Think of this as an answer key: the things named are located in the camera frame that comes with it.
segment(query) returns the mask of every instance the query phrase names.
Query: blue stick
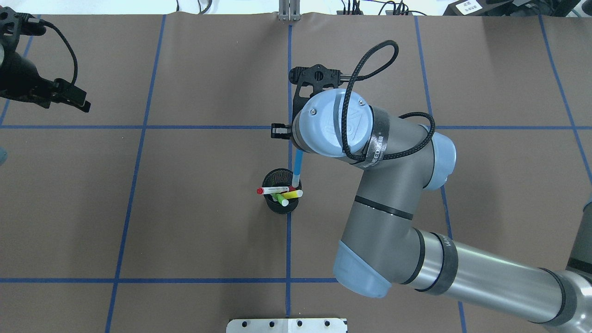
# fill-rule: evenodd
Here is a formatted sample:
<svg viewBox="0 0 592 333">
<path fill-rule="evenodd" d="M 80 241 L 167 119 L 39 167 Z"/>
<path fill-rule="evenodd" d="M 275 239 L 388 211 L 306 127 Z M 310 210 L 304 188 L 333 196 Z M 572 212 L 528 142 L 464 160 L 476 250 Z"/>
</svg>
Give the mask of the blue stick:
<svg viewBox="0 0 592 333">
<path fill-rule="evenodd" d="M 302 167 L 303 151 L 296 149 L 296 159 L 294 160 L 294 175 L 292 176 L 292 186 L 298 187 L 300 183 L 300 168 Z"/>
</svg>

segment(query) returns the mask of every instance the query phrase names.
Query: white bracket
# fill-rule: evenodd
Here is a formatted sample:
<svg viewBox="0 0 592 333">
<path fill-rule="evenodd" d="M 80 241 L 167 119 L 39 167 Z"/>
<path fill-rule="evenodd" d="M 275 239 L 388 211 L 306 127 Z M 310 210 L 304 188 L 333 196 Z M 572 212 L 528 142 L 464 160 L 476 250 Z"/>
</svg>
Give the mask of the white bracket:
<svg viewBox="0 0 592 333">
<path fill-rule="evenodd" d="M 279 0 L 278 18 L 280 21 L 299 21 L 300 0 Z"/>
<path fill-rule="evenodd" d="M 234 319 L 226 333 L 347 333 L 342 318 Z"/>
</svg>

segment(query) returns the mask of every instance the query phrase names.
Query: pen holder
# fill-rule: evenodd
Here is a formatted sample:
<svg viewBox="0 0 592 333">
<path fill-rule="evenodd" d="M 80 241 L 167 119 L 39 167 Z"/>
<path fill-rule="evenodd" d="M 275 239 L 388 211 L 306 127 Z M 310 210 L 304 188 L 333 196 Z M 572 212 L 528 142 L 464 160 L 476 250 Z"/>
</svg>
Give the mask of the pen holder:
<svg viewBox="0 0 592 333">
<path fill-rule="evenodd" d="M 273 187 L 273 186 L 292 186 L 292 171 L 288 169 L 275 169 L 272 170 L 270 173 L 265 176 L 263 179 L 263 187 Z M 302 189 L 302 182 L 298 183 L 297 190 Z M 265 202 L 267 202 L 267 206 L 271 209 L 274 213 L 277 214 L 288 214 L 289 212 L 296 209 L 298 206 L 298 199 L 288 199 L 288 205 L 282 206 L 280 203 L 275 202 L 269 194 L 264 194 Z"/>
</svg>

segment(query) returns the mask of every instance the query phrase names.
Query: green marker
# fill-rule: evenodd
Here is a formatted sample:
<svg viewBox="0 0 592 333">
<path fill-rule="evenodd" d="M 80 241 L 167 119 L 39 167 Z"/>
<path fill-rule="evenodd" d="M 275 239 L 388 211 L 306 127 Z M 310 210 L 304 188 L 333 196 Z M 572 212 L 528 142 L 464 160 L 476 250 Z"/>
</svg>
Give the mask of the green marker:
<svg viewBox="0 0 592 333">
<path fill-rule="evenodd" d="M 279 194 L 279 193 L 270 193 L 272 197 L 275 197 L 275 199 L 278 201 L 278 203 L 282 206 L 287 206 L 288 205 L 288 199 L 284 198 L 283 195 Z"/>
</svg>

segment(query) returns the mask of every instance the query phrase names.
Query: label sticker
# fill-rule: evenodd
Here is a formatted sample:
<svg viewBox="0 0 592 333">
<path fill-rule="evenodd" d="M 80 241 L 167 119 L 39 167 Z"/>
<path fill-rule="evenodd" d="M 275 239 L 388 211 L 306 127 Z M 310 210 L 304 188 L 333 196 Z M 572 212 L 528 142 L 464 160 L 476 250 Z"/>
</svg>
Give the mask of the label sticker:
<svg viewBox="0 0 592 333">
<path fill-rule="evenodd" d="M 476 12 L 479 9 L 483 9 L 477 0 L 468 0 L 456 5 L 456 7 L 461 11 L 462 15 L 467 15 Z"/>
</svg>

